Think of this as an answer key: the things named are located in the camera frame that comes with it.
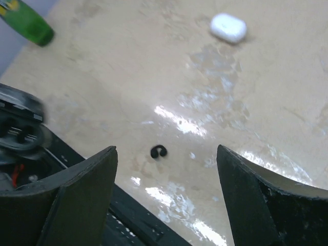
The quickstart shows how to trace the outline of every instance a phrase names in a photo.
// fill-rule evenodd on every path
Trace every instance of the yellow label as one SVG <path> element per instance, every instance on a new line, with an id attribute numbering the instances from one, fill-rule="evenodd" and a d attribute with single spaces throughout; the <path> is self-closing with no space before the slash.
<path id="1" fill-rule="evenodd" d="M 1 1 L 7 8 L 4 8 L 0 5 L 0 15 L 4 16 L 8 10 L 18 10 L 19 9 L 19 2 L 18 0 L 5 0 Z"/>

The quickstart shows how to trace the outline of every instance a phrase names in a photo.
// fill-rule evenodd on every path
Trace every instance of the gray background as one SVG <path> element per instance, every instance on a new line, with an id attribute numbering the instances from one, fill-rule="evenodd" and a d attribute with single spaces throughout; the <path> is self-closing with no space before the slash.
<path id="1" fill-rule="evenodd" d="M 57 0 L 25 0 L 40 15 L 45 16 Z M 0 77 L 26 44 L 26 40 L 0 19 Z"/>

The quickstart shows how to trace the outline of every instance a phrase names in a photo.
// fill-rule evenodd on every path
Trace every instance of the white object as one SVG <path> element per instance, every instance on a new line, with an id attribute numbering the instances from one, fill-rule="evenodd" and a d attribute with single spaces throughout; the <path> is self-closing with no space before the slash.
<path id="1" fill-rule="evenodd" d="M 213 17 L 211 32 L 229 43 L 236 44 L 246 36 L 247 26 L 241 19 L 221 13 Z"/>

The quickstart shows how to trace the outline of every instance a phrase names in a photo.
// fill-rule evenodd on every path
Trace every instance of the green cylindrical object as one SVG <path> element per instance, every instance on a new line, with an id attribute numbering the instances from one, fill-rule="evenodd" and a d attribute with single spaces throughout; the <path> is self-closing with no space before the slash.
<path id="1" fill-rule="evenodd" d="M 46 46 L 54 31 L 46 21 L 21 0 L 0 0 L 0 17 L 29 41 Z"/>

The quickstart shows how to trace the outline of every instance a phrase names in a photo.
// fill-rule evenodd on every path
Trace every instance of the red cable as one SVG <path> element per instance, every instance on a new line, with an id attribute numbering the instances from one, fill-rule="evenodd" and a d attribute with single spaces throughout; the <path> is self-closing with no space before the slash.
<path id="1" fill-rule="evenodd" d="M 18 175 L 19 175 L 19 172 L 21 172 L 22 170 L 24 170 L 24 165 L 23 164 L 17 164 L 15 166 L 15 169 L 14 169 L 14 172 L 11 176 L 11 179 L 12 179 L 12 185 L 17 188 L 17 178 L 18 178 Z"/>

